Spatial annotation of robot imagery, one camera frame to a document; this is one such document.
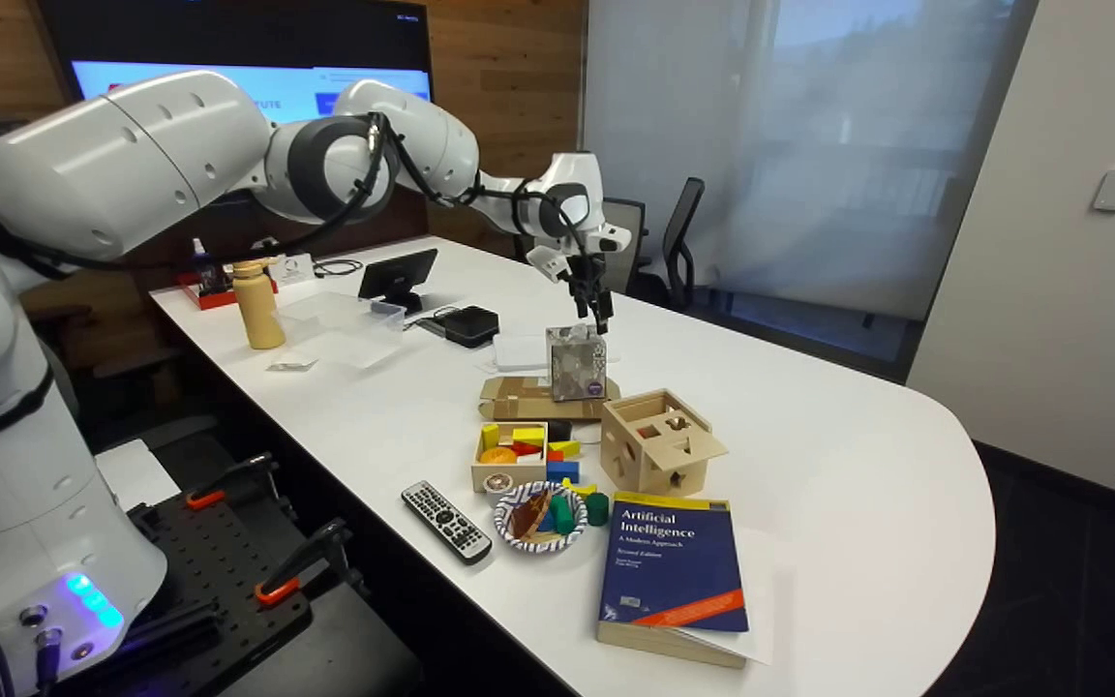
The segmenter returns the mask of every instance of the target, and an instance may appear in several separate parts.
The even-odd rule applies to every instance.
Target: book cover
[[[595,638],[718,666],[753,657],[729,502],[615,501]]]

